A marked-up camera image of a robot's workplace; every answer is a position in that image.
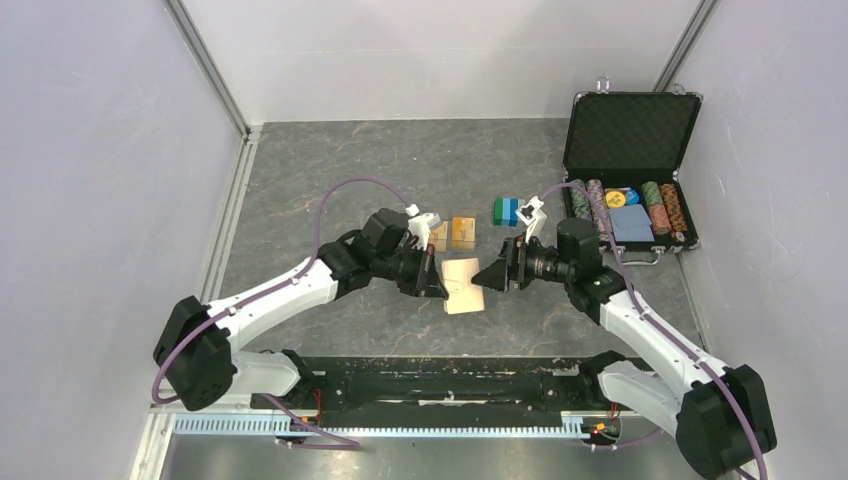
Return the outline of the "cream leather card holder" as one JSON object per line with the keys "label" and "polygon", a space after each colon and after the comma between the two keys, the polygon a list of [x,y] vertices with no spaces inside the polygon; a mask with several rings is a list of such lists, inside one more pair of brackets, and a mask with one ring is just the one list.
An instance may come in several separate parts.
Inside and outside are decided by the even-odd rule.
{"label": "cream leather card holder", "polygon": [[483,290],[472,283],[480,271],[478,258],[449,259],[441,264],[448,299],[444,310],[448,315],[481,312],[485,309]]}

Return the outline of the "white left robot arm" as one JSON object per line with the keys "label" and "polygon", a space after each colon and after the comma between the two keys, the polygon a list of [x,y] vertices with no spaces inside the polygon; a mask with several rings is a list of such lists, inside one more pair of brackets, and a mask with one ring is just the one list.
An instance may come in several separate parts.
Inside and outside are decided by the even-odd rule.
{"label": "white left robot arm", "polygon": [[435,250],[419,248],[401,231],[376,247],[359,230],[321,245],[292,270],[223,300],[202,303],[191,295],[171,310],[152,357],[159,370],[151,397],[158,405],[180,402],[205,409],[226,394],[275,393],[290,407],[306,405],[313,379],[289,354],[261,361],[243,348],[261,334],[309,309],[367,287],[374,279],[394,283],[411,297],[446,300]]}

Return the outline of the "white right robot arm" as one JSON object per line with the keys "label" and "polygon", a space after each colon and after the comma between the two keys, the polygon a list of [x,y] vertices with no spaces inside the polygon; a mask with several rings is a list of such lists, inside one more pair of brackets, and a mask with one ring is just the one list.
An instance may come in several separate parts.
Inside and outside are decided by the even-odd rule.
{"label": "white right robot arm", "polygon": [[562,285],[578,311],[651,368],[645,372],[614,351],[590,358],[577,382],[585,405],[612,402],[635,411],[673,437],[704,479],[749,462],[767,475],[764,456],[776,448],[777,436],[761,376],[748,365],[727,365],[662,319],[630,280],[604,265],[589,221],[560,221],[551,247],[528,234],[507,238],[497,260],[472,278],[500,292],[524,289],[534,280]]}

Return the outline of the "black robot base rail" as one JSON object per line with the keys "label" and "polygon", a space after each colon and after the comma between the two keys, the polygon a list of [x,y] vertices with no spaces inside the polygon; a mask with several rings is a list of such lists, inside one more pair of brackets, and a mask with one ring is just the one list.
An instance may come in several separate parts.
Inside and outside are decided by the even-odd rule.
{"label": "black robot base rail", "polygon": [[563,412],[602,412],[577,357],[303,357],[302,378],[273,399],[314,410],[320,426],[553,427]]}

